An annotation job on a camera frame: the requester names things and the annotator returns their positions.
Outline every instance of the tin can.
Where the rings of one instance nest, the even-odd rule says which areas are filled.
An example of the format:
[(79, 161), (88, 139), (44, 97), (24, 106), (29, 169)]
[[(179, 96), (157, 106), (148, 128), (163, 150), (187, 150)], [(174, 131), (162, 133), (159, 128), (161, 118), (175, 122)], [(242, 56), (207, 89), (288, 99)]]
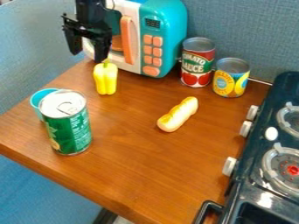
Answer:
[(55, 151), (70, 156), (87, 149), (92, 135), (87, 100), (81, 93), (61, 89), (47, 95), (38, 107)]
[(239, 97), (244, 94), (249, 74), (249, 65), (243, 59), (220, 59), (216, 63), (212, 89), (224, 97)]
[(208, 38), (188, 38), (183, 42), (181, 81), (189, 87), (209, 84), (215, 45)]

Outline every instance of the yellow bell pepper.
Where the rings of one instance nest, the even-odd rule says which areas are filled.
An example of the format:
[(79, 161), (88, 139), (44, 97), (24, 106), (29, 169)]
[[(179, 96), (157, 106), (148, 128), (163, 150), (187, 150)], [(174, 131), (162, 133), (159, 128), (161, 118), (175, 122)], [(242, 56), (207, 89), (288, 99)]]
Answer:
[(94, 81), (96, 90), (100, 95), (112, 95), (116, 92), (117, 66), (104, 60), (94, 67)]
[(173, 107), (166, 115), (161, 116), (156, 125), (163, 131), (172, 132), (181, 127), (190, 116), (198, 110), (198, 99), (189, 96), (181, 101), (180, 104)]

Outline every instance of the black stove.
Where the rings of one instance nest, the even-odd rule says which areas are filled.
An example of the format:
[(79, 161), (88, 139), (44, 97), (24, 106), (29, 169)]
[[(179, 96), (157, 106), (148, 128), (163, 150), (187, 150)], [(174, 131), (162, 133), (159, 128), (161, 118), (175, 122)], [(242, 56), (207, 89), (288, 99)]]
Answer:
[(205, 201), (194, 223), (210, 211), (217, 223), (299, 223), (299, 73), (280, 74), (263, 104), (252, 106), (240, 134), (247, 144), (239, 159), (229, 157), (226, 203)]

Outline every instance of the blue wall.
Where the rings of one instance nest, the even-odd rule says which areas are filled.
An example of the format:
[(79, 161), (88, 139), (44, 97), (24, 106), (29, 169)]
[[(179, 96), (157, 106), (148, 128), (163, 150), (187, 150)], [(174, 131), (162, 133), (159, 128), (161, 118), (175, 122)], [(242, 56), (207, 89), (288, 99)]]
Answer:
[(0, 156), (0, 223), (90, 224), (101, 208)]
[(299, 1), (183, 0), (189, 37), (212, 39), (217, 58), (238, 57), (251, 65), (251, 77), (272, 81), (299, 70)]
[(74, 0), (14, 0), (0, 6), (0, 114), (83, 58), (68, 52), (63, 11)]
[[(0, 6), (0, 114), (82, 59), (61, 31), (73, 0)], [(0, 223), (93, 223), (101, 207), (0, 155)]]

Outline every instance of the red can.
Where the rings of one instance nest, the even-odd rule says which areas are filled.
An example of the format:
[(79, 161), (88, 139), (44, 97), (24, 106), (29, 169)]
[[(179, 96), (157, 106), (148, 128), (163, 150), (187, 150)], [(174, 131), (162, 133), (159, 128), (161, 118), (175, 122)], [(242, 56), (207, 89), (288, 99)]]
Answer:
[(208, 38), (183, 42), (181, 81), (189, 87), (205, 87), (211, 81), (215, 44)]

